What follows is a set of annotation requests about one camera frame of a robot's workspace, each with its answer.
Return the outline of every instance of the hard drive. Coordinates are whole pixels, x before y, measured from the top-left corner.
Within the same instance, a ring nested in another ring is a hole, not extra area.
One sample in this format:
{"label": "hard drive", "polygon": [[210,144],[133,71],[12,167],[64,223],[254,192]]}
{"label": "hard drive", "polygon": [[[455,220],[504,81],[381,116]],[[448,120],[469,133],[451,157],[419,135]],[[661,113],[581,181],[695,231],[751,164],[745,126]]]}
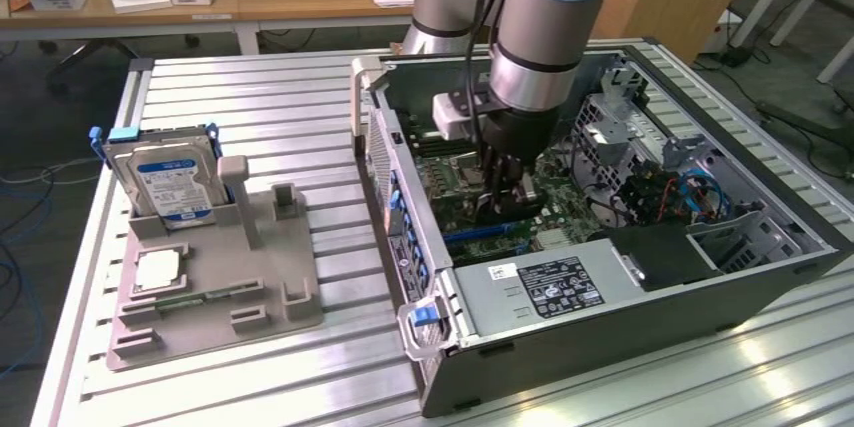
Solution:
{"label": "hard drive", "polygon": [[128,127],[112,129],[101,144],[100,128],[89,132],[134,214],[157,215],[166,229],[212,223],[212,208],[229,201],[216,175],[216,136],[214,125],[145,131]]}

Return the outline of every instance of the robotic arm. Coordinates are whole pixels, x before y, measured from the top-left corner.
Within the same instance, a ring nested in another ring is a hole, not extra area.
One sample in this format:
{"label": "robotic arm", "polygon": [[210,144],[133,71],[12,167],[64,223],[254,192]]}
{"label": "robotic arm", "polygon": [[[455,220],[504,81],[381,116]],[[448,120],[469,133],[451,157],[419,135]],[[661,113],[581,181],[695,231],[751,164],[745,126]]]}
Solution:
{"label": "robotic arm", "polygon": [[[404,53],[461,52],[480,3],[416,0]],[[601,0],[504,0],[487,92],[473,98],[473,109],[464,100],[471,97],[459,92],[433,100],[444,138],[465,136],[479,144],[485,189],[477,214],[484,223],[531,217],[547,200],[529,173],[549,145],[556,107],[569,94],[600,6]]]}

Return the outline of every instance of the floor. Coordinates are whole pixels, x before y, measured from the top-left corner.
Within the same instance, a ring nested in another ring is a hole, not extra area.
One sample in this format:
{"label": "floor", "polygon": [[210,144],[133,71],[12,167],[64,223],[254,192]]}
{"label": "floor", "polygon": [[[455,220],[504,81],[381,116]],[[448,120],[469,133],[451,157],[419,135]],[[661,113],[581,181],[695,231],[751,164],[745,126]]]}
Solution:
{"label": "floor", "polygon": [[[745,13],[755,1],[733,0],[732,8]],[[788,1],[776,1],[765,22]],[[300,47],[306,40],[302,50],[382,47],[389,41],[398,41],[404,31],[404,27],[328,29],[316,31],[310,38],[309,31],[293,31],[285,36],[266,36],[269,40],[262,52],[285,52]],[[781,47],[771,48],[764,40],[757,41],[756,45],[767,52],[771,64],[749,61],[725,72],[755,99],[776,103],[828,126],[839,125],[851,113],[840,115],[834,112],[842,102],[832,89],[816,83],[813,77],[852,33],[854,19],[816,4]],[[201,35],[200,39],[201,45],[193,49],[184,45],[180,36],[130,39],[128,44],[142,56],[153,58],[236,55],[238,52],[229,34]],[[116,52],[98,52],[62,76],[69,87],[68,95],[53,97],[44,89],[42,74],[78,45],[80,42],[58,42],[58,52],[48,56],[34,43],[20,43],[14,54],[0,61],[0,174],[24,166],[54,165],[90,156],[85,138],[88,128],[112,124],[126,71],[126,61]],[[9,48],[10,44],[0,45],[0,51],[8,52]],[[707,66],[716,65],[708,58],[700,62]],[[703,72],[701,75],[739,108],[755,113],[751,102],[720,72]],[[834,83],[839,87],[854,87],[854,62],[844,67]],[[799,134],[779,123],[771,123],[765,128],[805,160],[805,146]],[[846,159],[838,149],[820,141],[816,141],[816,147],[813,161],[828,170],[839,170]],[[96,164],[69,167],[57,173],[56,180],[88,177],[96,169]],[[848,198],[854,198],[851,185],[835,179],[828,181]],[[36,183],[26,192],[38,196],[45,187],[45,184]],[[33,284],[44,314],[44,329],[38,347],[22,368],[0,377],[0,423],[4,426],[26,425],[29,421],[93,189],[94,182],[56,186],[50,193],[49,217],[32,237],[12,244],[17,262]],[[28,208],[28,202],[0,195],[0,226]],[[0,290],[0,309],[8,305],[12,292],[9,288]],[[33,313],[26,303],[20,302],[0,324],[0,372],[17,360],[34,340],[38,338]]]}

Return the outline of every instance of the metal table surface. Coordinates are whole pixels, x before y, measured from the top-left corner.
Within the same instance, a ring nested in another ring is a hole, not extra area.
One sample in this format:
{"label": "metal table surface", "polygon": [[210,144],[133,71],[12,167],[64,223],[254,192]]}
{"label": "metal table surface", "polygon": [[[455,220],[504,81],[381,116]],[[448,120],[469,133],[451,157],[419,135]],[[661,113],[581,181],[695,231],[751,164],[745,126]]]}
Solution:
{"label": "metal table surface", "polygon": [[[625,41],[593,42],[619,45]],[[660,47],[635,47],[848,237],[851,204]],[[214,121],[249,190],[304,190],[324,323],[113,373],[104,352],[128,201],[101,175],[32,425],[832,425],[854,419],[854,265],[793,290],[736,329],[424,419],[349,149],[349,62],[380,50],[157,61],[130,72],[116,126]],[[649,109],[691,131],[668,99]]]}

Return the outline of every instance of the wooden desk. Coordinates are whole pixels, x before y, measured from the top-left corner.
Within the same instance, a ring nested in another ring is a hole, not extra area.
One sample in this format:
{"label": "wooden desk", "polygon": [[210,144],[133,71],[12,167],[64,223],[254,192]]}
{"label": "wooden desk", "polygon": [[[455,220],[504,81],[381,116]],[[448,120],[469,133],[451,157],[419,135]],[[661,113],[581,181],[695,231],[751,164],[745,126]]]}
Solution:
{"label": "wooden desk", "polygon": [[411,9],[382,9],[372,0],[214,0],[132,14],[116,14],[110,0],[86,0],[76,12],[0,8],[0,41],[233,32],[241,53],[256,55],[260,30],[404,25],[409,15]]}

